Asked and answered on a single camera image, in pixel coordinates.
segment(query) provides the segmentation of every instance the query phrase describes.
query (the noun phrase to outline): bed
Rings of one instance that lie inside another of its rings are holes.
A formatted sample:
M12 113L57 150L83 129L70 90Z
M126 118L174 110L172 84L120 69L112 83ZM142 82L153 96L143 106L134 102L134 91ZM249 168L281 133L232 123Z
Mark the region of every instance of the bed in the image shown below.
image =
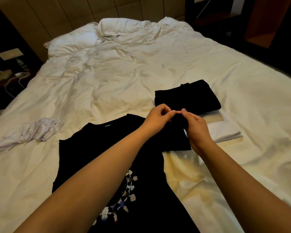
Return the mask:
M0 138L43 117L65 124L46 142L33 140L0 154L0 232L13 232L51 194L60 139L88 122L127 113L145 117L155 90L199 79L210 85L243 134L219 145L291 205L291 79L286 75L167 17L158 23L103 19L46 46L48 61L0 116ZM163 156L167 182L201 232L243 232L194 151Z

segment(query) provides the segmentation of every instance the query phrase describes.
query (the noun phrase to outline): crumpled white shirt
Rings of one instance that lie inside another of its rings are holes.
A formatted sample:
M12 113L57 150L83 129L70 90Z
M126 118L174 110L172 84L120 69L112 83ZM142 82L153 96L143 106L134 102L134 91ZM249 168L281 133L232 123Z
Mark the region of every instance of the crumpled white shirt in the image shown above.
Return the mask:
M41 118L38 121L23 124L18 130L8 132L0 141L0 153L7 151L17 144L29 142L35 139L38 142L48 140L61 129L65 122Z

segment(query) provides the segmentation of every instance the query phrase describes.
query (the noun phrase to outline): white pillow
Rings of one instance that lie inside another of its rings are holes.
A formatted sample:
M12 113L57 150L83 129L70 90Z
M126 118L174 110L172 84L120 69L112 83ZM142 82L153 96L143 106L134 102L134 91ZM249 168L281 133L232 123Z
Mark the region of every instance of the white pillow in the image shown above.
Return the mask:
M127 35L144 29L151 25L151 22L139 21L125 18L106 18L102 19L97 26L97 35L99 36L118 36Z
M97 23L88 23L70 33L45 43L49 58L70 55L74 51L84 50L98 45L101 41L96 35Z

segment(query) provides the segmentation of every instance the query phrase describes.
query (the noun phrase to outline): headboard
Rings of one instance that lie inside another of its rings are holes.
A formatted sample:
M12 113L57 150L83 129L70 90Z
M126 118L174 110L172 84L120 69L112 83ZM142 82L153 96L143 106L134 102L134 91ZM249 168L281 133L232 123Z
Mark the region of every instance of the headboard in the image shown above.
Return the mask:
M184 20L185 0L0 0L0 9L45 62L43 44L57 36L103 18Z

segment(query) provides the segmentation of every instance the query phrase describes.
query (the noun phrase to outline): right hand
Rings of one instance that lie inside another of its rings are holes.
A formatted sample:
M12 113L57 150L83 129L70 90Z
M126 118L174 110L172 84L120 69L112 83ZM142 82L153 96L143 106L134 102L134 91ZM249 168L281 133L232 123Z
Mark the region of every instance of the right hand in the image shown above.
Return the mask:
M188 121L189 126L186 133L191 147L196 153L200 154L203 146L215 144L209 134L205 119L186 111L186 109L182 109L181 113Z

